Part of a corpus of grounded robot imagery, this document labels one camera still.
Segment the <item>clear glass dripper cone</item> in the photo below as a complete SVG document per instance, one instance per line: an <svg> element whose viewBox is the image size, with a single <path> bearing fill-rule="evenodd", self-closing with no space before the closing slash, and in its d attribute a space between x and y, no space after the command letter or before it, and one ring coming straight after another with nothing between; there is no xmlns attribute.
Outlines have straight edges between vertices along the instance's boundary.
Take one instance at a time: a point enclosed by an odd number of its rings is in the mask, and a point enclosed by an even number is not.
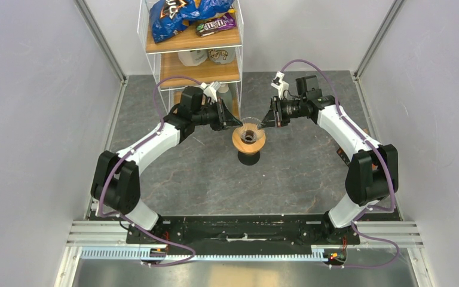
<svg viewBox="0 0 459 287"><path fill-rule="evenodd" d="M262 121L255 117L241 119L242 126L237 128L237 134L245 144L253 144L265 136Z"/></svg>

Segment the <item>wooden ring dripper holder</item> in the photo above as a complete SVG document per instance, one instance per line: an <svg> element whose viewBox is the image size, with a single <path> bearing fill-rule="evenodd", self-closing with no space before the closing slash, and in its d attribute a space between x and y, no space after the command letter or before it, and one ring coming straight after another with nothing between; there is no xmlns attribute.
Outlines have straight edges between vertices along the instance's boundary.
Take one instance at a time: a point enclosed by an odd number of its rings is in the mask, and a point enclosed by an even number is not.
<svg viewBox="0 0 459 287"><path fill-rule="evenodd" d="M232 143L234 147L237 149L237 151L243 152L245 154L254 154L260 151L264 147L265 141L266 135L255 143L245 144L241 141L239 135L237 134L237 128L232 132Z"/></svg>

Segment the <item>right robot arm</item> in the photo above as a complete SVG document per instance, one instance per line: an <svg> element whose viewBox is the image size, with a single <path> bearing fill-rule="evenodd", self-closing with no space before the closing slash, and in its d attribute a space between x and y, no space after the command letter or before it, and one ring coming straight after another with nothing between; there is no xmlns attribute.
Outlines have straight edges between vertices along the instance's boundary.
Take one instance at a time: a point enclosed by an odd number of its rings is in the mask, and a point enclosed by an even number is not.
<svg viewBox="0 0 459 287"><path fill-rule="evenodd" d="M276 73L271 86L278 94L271 98L261 127L285 127L294 118L308 118L328 132L348 158L346 195L325 213L322 239L327 244L337 244L345 237L344 228L364 210L376 208L380 200L389 198L390 210L394 210L398 190L397 149L367 135L337 104L334 96L323 95L315 75L296 79L296 96L286 96L289 85L282 72Z"/></svg>

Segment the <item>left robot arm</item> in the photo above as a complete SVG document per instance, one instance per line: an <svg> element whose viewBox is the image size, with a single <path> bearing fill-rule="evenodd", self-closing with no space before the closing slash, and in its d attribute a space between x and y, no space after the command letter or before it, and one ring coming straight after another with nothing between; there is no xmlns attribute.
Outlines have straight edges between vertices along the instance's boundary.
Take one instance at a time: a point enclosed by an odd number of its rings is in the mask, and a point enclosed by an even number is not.
<svg viewBox="0 0 459 287"><path fill-rule="evenodd" d="M90 190L92 198L141 227L140 235L149 244L160 242L164 229L157 224L159 214L140 198L140 175L159 156L182 143L197 126L208 125L214 131L240 127L242 122L220 97L228 90L226 84L219 82L187 86L180 102L153 131L118 152L101 153Z"/></svg>

